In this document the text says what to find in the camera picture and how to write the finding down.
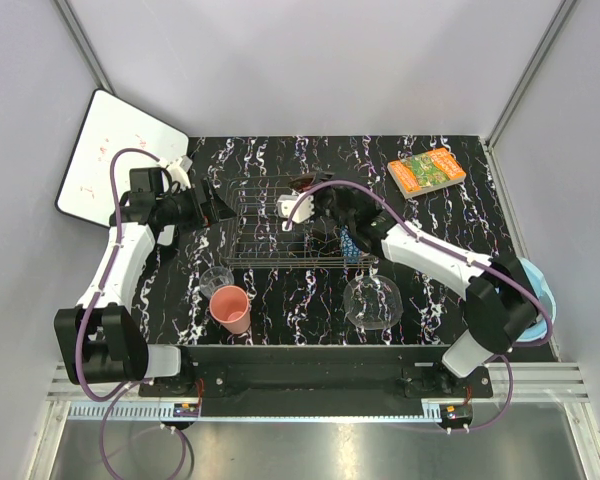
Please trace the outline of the red floral plate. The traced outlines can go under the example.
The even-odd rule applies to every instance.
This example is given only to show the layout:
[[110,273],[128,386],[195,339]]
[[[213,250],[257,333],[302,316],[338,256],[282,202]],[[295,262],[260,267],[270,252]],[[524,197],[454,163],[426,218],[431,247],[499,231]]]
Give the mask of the red floral plate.
[[306,174],[292,179],[289,182],[289,187],[296,193],[304,193],[310,190],[316,182],[315,174]]

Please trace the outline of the blue triangle pattern bowl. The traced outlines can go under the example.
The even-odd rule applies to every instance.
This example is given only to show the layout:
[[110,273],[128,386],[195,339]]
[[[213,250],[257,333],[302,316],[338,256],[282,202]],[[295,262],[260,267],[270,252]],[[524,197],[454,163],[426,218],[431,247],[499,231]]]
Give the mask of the blue triangle pattern bowl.
[[340,228],[340,250],[345,264],[361,263],[368,256],[356,246],[346,227]]

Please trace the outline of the clear glass plate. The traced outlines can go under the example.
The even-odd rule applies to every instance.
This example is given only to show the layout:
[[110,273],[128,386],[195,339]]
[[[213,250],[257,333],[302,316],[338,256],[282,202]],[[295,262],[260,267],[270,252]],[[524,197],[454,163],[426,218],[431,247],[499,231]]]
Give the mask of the clear glass plate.
[[343,294],[345,318],[356,328],[386,330],[398,324],[403,303],[398,286],[381,275],[351,280]]

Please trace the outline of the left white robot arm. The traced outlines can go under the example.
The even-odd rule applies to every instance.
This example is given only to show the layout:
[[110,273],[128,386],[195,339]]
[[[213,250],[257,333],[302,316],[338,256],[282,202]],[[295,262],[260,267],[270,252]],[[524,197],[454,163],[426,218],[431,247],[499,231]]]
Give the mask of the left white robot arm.
[[56,313],[54,330],[73,384],[161,378],[170,393],[183,396],[194,388],[196,372],[180,348],[147,343],[131,316],[135,292],[161,233],[203,230],[236,214],[206,177],[187,185],[159,167],[136,168],[129,177],[95,276],[75,307]]

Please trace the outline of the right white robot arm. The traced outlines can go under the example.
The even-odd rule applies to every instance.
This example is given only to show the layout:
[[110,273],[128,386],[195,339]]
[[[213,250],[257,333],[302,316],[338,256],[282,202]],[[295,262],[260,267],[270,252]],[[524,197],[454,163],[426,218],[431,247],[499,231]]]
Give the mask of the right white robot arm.
[[369,188],[330,173],[313,174],[307,192],[315,216],[345,227],[361,251],[423,273],[460,297],[467,328],[433,374],[443,395],[460,394],[470,383],[469,374],[493,357],[551,339],[555,301],[542,273],[528,260],[448,243],[404,220]]

